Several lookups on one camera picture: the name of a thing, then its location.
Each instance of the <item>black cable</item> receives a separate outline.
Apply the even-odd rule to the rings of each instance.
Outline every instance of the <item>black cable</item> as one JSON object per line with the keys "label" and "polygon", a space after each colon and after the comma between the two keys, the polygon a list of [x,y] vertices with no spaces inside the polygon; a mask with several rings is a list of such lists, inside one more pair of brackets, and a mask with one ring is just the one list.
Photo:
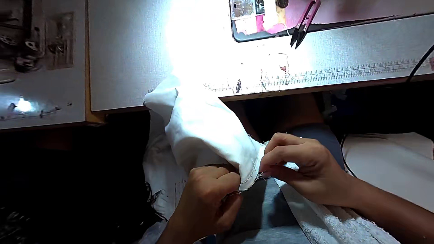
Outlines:
{"label": "black cable", "polygon": [[414,69],[411,71],[410,75],[408,76],[408,79],[406,82],[410,82],[411,79],[414,77],[414,74],[419,70],[419,68],[422,66],[422,64],[427,60],[428,56],[434,51],[434,44],[433,46],[428,49],[428,51],[425,53],[425,55],[422,57],[422,59],[418,62],[418,64],[414,67]]}
{"label": "black cable", "polygon": [[342,153],[342,159],[344,160],[345,167],[350,171],[350,173],[351,173],[354,177],[356,177],[356,178],[358,179],[358,177],[354,174],[354,172],[351,171],[350,167],[348,167],[347,161],[345,161],[344,151],[342,150],[343,147],[344,147],[345,139],[347,139],[347,136],[348,136],[348,134],[345,134],[344,137],[342,138],[342,142],[341,142],[341,153]]}

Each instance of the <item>pink sticker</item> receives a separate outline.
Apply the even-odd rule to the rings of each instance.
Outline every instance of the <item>pink sticker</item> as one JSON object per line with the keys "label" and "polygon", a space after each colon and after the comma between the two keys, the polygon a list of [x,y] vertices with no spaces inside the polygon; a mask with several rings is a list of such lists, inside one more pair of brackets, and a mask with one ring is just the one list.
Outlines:
{"label": "pink sticker", "polygon": [[430,58],[431,70],[434,70],[434,58]]}

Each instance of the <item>thread snips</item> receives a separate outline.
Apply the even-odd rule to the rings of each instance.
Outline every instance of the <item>thread snips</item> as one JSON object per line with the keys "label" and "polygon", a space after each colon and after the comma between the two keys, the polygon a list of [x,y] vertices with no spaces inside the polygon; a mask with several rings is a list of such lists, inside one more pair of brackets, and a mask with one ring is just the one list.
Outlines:
{"label": "thread snips", "polygon": [[303,15],[301,16],[300,20],[298,21],[298,24],[295,27],[294,34],[291,38],[291,47],[297,42],[297,47],[300,46],[301,42],[304,40],[307,30],[309,29],[310,24],[312,23],[313,18],[316,15],[316,12],[318,12],[319,6],[321,5],[321,0],[312,0],[307,5],[306,10],[303,12]]}

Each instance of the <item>hand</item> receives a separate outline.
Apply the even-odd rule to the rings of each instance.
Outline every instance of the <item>hand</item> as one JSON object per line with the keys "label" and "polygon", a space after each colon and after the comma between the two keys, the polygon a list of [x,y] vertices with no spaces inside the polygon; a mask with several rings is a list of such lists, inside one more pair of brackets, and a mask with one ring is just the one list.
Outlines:
{"label": "hand", "polygon": [[243,199],[237,192],[240,176],[229,167],[205,166],[190,171],[179,204],[158,243],[191,244],[230,229]]}
{"label": "hand", "polygon": [[[276,133],[265,148],[260,171],[285,181],[305,198],[318,203],[351,207],[357,179],[343,171],[319,141]],[[300,169],[287,168],[287,162]]]}

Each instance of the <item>bright light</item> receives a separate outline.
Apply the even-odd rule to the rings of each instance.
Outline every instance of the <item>bright light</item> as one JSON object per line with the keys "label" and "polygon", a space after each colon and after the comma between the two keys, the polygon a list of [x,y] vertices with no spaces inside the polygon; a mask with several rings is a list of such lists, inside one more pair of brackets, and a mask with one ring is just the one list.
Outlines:
{"label": "bright light", "polygon": [[20,98],[15,109],[21,112],[28,112],[32,110],[32,105],[30,104],[29,101],[24,100],[24,98]]}

